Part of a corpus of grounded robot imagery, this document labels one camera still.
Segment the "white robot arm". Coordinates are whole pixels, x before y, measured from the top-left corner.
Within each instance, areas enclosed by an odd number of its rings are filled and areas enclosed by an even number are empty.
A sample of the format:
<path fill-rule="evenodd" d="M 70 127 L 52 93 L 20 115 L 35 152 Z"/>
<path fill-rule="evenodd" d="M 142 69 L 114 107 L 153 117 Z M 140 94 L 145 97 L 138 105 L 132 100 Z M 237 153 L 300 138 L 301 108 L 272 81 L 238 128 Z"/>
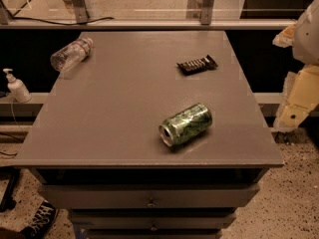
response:
<path fill-rule="evenodd" d="M 293 58 L 304 64 L 298 73 L 287 74 L 273 123 L 275 130 L 290 132 L 319 105 L 319 0 L 314 0 L 294 24 L 277 34 L 272 44 L 291 47 Z"/>

